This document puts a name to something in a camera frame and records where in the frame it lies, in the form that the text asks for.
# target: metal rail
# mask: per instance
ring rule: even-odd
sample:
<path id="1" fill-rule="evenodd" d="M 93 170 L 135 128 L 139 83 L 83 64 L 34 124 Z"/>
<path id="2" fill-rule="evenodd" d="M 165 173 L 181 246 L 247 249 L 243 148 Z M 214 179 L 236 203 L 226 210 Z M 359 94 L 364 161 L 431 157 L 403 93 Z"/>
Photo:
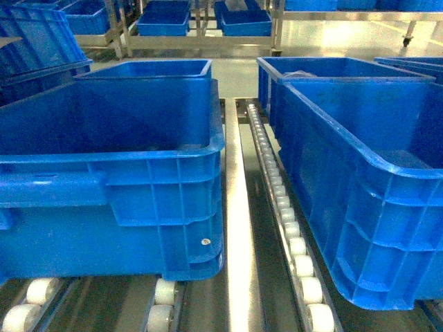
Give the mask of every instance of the metal rail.
<path id="1" fill-rule="evenodd" d="M 261 332 L 266 325 L 235 103 L 225 100 L 227 323 L 229 332 Z"/>

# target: crate handle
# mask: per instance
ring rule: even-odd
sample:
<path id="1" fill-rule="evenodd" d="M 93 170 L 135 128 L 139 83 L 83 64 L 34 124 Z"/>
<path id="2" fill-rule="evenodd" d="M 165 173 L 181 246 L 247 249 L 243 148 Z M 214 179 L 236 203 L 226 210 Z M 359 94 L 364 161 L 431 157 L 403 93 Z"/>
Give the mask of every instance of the crate handle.
<path id="1" fill-rule="evenodd" d="M 0 208 L 107 204 L 103 173 L 0 174 Z"/>

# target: plastic storage bin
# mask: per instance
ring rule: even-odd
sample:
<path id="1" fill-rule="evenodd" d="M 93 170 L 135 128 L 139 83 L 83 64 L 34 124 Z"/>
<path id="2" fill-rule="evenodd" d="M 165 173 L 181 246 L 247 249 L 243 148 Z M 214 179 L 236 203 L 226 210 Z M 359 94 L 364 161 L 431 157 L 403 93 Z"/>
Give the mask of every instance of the plastic storage bin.
<path id="1" fill-rule="evenodd" d="M 80 0 L 63 8 L 63 11 L 74 35 L 104 35 L 111 28 L 102 1 Z"/>
<path id="2" fill-rule="evenodd" d="M 144 12 L 138 19 L 140 36 L 186 36 L 189 12 Z"/>
<path id="3" fill-rule="evenodd" d="M 443 57 L 376 57 L 375 61 L 436 78 L 443 84 Z"/>
<path id="4" fill-rule="evenodd" d="M 292 82 L 280 156 L 339 292 L 373 310 L 443 297 L 443 86 Z"/>
<path id="5" fill-rule="evenodd" d="M 0 6 L 0 37 L 21 37 L 0 48 L 0 80 L 87 60 L 62 12 Z"/>
<path id="6" fill-rule="evenodd" d="M 75 0 L 21 0 L 17 2 L 17 5 L 38 7 L 48 10 L 60 10 L 74 2 Z"/>
<path id="7" fill-rule="evenodd" d="M 189 12 L 190 1 L 186 0 L 153 0 L 147 3 L 145 12 Z"/>
<path id="8" fill-rule="evenodd" d="M 73 76 L 88 73 L 92 62 L 74 62 L 0 80 L 0 106 L 69 83 Z"/>
<path id="9" fill-rule="evenodd" d="M 221 29 L 225 36 L 270 36 L 272 21 L 266 10 L 223 12 Z"/>
<path id="10" fill-rule="evenodd" d="M 374 9 L 377 0 L 338 0 L 338 10 L 370 10 Z"/>
<path id="11" fill-rule="evenodd" d="M 131 61 L 79 75 L 77 80 L 126 80 L 166 77 L 211 78 L 212 60 Z"/>
<path id="12" fill-rule="evenodd" d="M 81 80 L 0 111 L 0 279 L 220 271 L 216 81 Z"/>
<path id="13" fill-rule="evenodd" d="M 430 76 L 412 73 L 403 69 L 393 68 L 349 57 L 259 57 L 258 97 L 269 124 L 279 138 L 278 113 L 282 108 L 282 84 L 296 80 L 426 80 L 434 82 Z"/>
<path id="14" fill-rule="evenodd" d="M 334 12 L 337 0 L 288 0 L 284 9 L 294 12 Z"/>
<path id="15" fill-rule="evenodd" d="M 399 0 L 377 0 L 376 8 L 385 11 L 398 10 Z"/>

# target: roller conveyor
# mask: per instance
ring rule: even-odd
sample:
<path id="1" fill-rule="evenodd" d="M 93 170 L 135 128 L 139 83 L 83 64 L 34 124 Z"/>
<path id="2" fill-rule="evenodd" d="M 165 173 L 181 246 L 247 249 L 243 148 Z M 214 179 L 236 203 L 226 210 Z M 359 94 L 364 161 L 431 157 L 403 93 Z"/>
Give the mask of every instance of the roller conveyor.
<path id="1" fill-rule="evenodd" d="M 221 105 L 227 258 L 222 273 L 186 283 L 153 275 L 10 280 L 0 287 L 1 323 L 11 309 L 31 301 L 40 309 L 27 316 L 27 331 L 443 331 L 439 302 L 375 312 L 341 298 L 258 101 L 226 99 Z M 13 332 L 26 331 L 19 316 Z"/>

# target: wheel caster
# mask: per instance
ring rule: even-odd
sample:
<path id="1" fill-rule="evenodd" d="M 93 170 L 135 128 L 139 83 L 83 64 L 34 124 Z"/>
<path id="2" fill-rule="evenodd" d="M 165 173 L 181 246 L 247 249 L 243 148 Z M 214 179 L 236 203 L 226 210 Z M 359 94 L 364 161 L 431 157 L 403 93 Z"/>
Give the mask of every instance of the wheel caster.
<path id="1" fill-rule="evenodd" d="M 411 40 L 412 40 L 412 38 L 403 39 L 403 47 L 408 47 Z"/>
<path id="2" fill-rule="evenodd" d="M 176 282 L 167 282 L 160 278 L 155 286 L 154 302 L 155 304 L 164 304 L 173 306 L 175 303 L 175 294 L 177 290 Z"/>

